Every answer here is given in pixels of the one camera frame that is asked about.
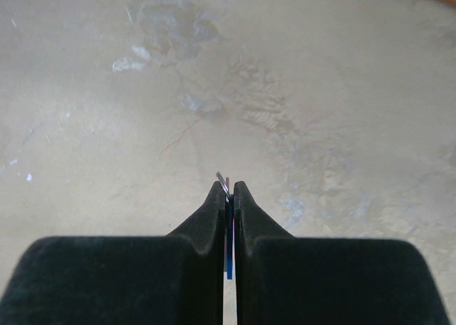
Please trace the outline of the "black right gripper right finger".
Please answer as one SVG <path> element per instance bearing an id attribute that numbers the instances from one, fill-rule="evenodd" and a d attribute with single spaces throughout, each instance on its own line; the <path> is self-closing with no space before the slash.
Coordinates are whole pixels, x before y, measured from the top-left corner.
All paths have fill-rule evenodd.
<path id="1" fill-rule="evenodd" d="M 431 271 L 398 239 L 295 237 L 234 186 L 239 324 L 449 324 Z"/>

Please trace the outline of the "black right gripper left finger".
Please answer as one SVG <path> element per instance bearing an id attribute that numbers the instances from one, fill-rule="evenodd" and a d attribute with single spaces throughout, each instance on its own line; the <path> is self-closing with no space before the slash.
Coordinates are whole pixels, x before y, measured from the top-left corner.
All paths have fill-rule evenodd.
<path id="1" fill-rule="evenodd" d="M 169 234 L 36 240 L 1 298 L 3 324 L 221 324 L 225 193 Z"/>

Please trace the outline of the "blue capped key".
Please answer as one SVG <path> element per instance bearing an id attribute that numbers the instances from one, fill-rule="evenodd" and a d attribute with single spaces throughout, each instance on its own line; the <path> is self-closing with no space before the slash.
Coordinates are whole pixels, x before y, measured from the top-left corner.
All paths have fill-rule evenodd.
<path id="1" fill-rule="evenodd" d="M 226 198 L 225 216 L 224 271 L 226 272 L 227 279 L 232 280 L 234 268 L 234 195 Z"/>

